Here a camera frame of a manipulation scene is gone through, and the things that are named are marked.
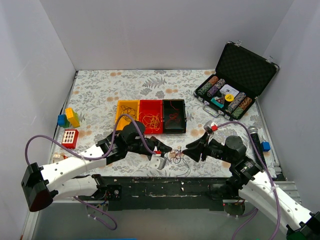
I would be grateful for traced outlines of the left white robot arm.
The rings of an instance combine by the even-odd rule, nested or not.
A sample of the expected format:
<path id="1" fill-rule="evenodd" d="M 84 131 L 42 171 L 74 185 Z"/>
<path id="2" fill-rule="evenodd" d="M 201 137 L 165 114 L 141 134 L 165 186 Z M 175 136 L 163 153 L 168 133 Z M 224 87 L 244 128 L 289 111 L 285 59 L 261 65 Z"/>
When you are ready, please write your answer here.
<path id="1" fill-rule="evenodd" d="M 70 150 L 69 158 L 42 166 L 28 162 L 21 187 L 29 211 L 38 212 L 53 201 L 69 197 L 92 196 L 101 200 L 106 196 L 106 187 L 97 177 L 82 174 L 122 160 L 129 152 L 151 160 L 162 159 L 172 150 L 154 136 L 145 137 L 144 132 L 145 126 L 133 121 L 81 153 Z"/>

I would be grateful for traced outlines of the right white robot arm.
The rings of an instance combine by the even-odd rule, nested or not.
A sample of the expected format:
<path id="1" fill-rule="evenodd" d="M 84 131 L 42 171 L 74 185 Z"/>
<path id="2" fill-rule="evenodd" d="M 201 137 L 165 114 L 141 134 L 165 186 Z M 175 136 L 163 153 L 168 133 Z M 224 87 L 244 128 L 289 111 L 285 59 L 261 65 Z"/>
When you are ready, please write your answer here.
<path id="1" fill-rule="evenodd" d="M 231 177 L 224 185 L 212 190 L 217 197 L 240 197 L 250 202 L 274 221 L 288 240 L 318 240 L 319 212 L 313 213 L 291 198 L 269 178 L 266 170 L 246 155 L 246 151 L 239 136 L 229 136 L 224 144 L 220 144 L 205 133 L 187 144 L 182 153 L 196 162 L 213 157 L 230 163 Z"/>

